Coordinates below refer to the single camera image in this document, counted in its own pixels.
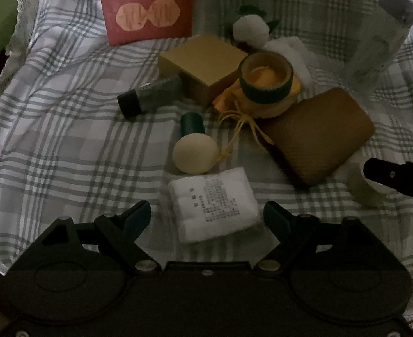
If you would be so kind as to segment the grey white plaid cloth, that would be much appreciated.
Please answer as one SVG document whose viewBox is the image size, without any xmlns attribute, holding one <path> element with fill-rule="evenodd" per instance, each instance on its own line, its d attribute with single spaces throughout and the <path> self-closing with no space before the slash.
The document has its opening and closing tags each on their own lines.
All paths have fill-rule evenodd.
<svg viewBox="0 0 413 337">
<path fill-rule="evenodd" d="M 194 31 L 223 35 L 229 15 L 254 4 L 280 19 L 316 55 L 314 93 L 342 85 L 362 20 L 377 0 L 195 0 Z M 167 185 L 183 113 L 177 102 L 127 122 L 118 94 L 158 77 L 160 53 L 177 39 L 110 46 L 100 0 L 41 0 L 24 65 L 0 96 L 0 271 L 57 217 L 92 221 L 145 199 L 152 223 L 139 245 L 160 262 L 257 259 L 276 244 L 256 227 L 184 246 Z M 413 162 L 413 26 L 376 89 L 358 104 L 375 134 L 359 156 Z"/>
</svg>

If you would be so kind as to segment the white green plush radish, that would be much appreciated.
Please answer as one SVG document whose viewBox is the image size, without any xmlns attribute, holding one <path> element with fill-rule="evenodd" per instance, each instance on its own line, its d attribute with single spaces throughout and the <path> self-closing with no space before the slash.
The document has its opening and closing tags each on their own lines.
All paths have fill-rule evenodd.
<svg viewBox="0 0 413 337">
<path fill-rule="evenodd" d="M 269 41 L 280 23 L 279 18 L 267 20 L 265 10 L 254 4 L 243 4 L 238 12 L 229 15 L 224 27 L 224 36 L 235 44 L 245 44 L 260 49 Z"/>
</svg>

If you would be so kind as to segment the cream ball green handle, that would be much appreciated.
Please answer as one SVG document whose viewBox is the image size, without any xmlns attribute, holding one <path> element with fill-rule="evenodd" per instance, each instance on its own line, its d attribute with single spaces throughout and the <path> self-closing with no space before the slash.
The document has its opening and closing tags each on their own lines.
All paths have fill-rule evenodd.
<svg viewBox="0 0 413 337">
<path fill-rule="evenodd" d="M 203 117 L 188 112 L 181 116 L 181 137 L 176 142 L 172 160 L 185 174 L 205 174 L 216 164 L 219 146 L 205 133 Z"/>
</svg>

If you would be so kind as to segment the red box with pattern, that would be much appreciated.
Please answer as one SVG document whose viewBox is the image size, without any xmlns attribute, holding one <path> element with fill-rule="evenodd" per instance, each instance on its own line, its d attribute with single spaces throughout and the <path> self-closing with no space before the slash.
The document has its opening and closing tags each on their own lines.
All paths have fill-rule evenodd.
<svg viewBox="0 0 413 337">
<path fill-rule="evenodd" d="M 192 35 L 194 0 L 101 0 L 111 46 Z"/>
</svg>

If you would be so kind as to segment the small bottle black cap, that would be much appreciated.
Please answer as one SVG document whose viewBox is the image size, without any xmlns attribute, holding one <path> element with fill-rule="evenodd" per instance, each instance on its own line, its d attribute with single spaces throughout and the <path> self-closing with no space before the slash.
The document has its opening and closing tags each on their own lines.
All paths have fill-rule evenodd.
<svg viewBox="0 0 413 337">
<path fill-rule="evenodd" d="M 124 119 L 134 121 L 137 116 L 168 106 L 181 97 L 182 81 L 178 75 L 172 75 L 122 93 L 117 101 Z"/>
</svg>

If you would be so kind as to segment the white lace trim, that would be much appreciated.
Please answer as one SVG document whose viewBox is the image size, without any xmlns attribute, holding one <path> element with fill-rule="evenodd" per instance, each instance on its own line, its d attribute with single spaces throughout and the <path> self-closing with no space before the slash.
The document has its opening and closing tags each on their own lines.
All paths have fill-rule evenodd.
<svg viewBox="0 0 413 337">
<path fill-rule="evenodd" d="M 0 96 L 24 65 L 41 0 L 17 0 L 16 23 L 6 47 L 0 52 Z"/>
</svg>

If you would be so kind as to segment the clear bottle grey cap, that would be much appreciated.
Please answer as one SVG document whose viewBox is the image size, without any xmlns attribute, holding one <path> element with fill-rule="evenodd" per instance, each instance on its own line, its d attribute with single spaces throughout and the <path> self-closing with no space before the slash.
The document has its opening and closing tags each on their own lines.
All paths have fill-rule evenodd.
<svg viewBox="0 0 413 337">
<path fill-rule="evenodd" d="M 353 90 L 367 91 L 377 85 L 413 26 L 411 0 L 378 0 L 365 18 L 356 51 L 345 67 L 345 79 Z"/>
</svg>

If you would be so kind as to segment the white tape roll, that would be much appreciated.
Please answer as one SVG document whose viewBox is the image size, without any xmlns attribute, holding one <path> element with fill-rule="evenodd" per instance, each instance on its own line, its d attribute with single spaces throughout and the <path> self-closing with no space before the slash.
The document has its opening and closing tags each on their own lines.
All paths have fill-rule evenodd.
<svg viewBox="0 0 413 337">
<path fill-rule="evenodd" d="M 380 206 L 395 190 L 365 178 L 363 167 L 368 160 L 367 157 L 362 157 L 351 164 L 347 175 L 347 189 L 356 202 L 374 208 Z"/>
</svg>

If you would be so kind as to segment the yellow cardboard box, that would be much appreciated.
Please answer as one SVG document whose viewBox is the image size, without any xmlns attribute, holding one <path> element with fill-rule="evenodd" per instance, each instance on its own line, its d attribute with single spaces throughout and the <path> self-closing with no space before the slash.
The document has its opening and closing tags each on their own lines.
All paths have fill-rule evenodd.
<svg viewBox="0 0 413 337">
<path fill-rule="evenodd" d="M 208 107 L 238 79 L 247 53 L 218 37 L 201 35 L 159 54 L 162 77 L 178 75 L 184 96 Z"/>
</svg>

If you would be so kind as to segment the yellow drawstring pouch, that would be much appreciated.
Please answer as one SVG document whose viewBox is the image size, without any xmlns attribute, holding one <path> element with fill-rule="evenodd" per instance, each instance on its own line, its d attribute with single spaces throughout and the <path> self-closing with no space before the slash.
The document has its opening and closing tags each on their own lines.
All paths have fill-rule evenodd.
<svg viewBox="0 0 413 337">
<path fill-rule="evenodd" d="M 293 85 L 290 93 L 281 101 L 275 104 L 258 104 L 250 101 L 244 94 L 239 80 L 237 80 L 230 88 L 221 93 L 213 101 L 213 109 L 219 113 L 219 125 L 227 119 L 236 121 L 234 134 L 229 143 L 221 150 L 217 162 L 224 161 L 230 155 L 235 140 L 239 137 L 239 133 L 246 124 L 249 125 L 251 133 L 256 143 L 263 148 L 261 140 L 265 144 L 274 145 L 274 142 L 265 134 L 258 126 L 258 119 L 273 119 L 279 117 L 282 113 L 297 102 L 297 95 L 302 89 L 301 82 L 294 75 Z"/>
</svg>

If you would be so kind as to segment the brown leather notebook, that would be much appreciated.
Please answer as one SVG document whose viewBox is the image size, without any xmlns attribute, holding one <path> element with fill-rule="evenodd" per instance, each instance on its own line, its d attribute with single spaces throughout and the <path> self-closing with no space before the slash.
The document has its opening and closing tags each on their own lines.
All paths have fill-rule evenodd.
<svg viewBox="0 0 413 337">
<path fill-rule="evenodd" d="M 301 190 L 324 181 L 375 133 L 369 115 L 342 88 L 293 104 L 260 124 L 273 142 L 269 154 Z"/>
</svg>

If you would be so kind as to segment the white fluffy plush toy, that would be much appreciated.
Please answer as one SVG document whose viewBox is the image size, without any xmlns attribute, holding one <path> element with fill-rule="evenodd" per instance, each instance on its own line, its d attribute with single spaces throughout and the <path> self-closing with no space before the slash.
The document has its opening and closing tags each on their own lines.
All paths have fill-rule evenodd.
<svg viewBox="0 0 413 337">
<path fill-rule="evenodd" d="M 316 55 L 309 51 L 298 37 L 280 37 L 263 45 L 264 51 L 283 56 L 304 88 L 311 88 L 313 80 L 309 69 L 317 63 Z"/>
</svg>

